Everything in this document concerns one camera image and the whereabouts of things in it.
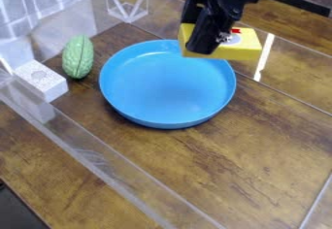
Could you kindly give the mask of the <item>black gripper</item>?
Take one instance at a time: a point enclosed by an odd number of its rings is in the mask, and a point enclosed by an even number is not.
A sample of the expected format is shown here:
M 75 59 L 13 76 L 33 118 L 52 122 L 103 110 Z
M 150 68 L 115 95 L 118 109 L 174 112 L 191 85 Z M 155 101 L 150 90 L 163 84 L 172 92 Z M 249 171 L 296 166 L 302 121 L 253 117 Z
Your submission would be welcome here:
M 259 0 L 186 0 L 180 23 L 193 24 L 186 49 L 211 54 L 226 40 L 234 23 L 242 17 L 246 4 Z

